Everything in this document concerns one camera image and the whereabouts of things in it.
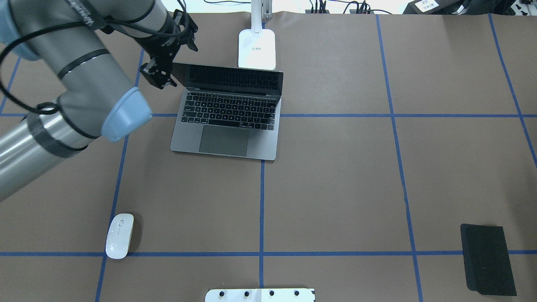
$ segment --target laptop screen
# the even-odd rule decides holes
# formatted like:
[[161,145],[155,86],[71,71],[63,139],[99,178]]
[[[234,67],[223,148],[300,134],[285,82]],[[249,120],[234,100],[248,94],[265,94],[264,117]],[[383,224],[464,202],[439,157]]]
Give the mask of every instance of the laptop screen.
[[278,71],[194,64],[188,64],[185,71],[185,86],[278,96],[284,76]]

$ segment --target laptop trackpad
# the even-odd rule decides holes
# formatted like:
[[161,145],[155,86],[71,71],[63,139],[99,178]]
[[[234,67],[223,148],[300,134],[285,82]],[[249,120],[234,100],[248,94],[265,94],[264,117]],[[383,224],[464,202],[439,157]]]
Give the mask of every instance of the laptop trackpad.
[[246,129],[204,126],[200,152],[246,156],[248,135]]

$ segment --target space bar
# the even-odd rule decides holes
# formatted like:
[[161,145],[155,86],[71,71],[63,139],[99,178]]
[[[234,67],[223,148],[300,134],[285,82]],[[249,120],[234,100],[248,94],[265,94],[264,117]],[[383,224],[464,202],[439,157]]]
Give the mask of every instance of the space bar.
[[219,119],[210,119],[209,125],[219,125],[219,126],[229,126],[229,127],[240,127],[241,123],[231,120],[219,120]]

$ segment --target laptop lid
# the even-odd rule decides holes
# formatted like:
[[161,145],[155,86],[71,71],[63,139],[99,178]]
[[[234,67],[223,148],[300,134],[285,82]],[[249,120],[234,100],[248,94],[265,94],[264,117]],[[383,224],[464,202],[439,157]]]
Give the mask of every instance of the laptop lid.
[[281,96],[280,71],[174,63],[173,76],[185,87],[239,94]]

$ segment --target blue joint cap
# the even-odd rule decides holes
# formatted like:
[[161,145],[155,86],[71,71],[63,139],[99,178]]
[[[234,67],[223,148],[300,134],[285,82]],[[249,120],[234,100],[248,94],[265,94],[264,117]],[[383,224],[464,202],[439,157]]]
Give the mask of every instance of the blue joint cap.
[[[9,43],[20,38],[19,31],[11,16],[8,0],[0,0],[0,42],[8,45]],[[29,61],[39,60],[40,57],[31,50],[26,43],[23,43],[13,49],[18,56]]]
[[137,87],[127,91],[106,117],[101,135],[112,142],[126,137],[147,123],[153,112]]

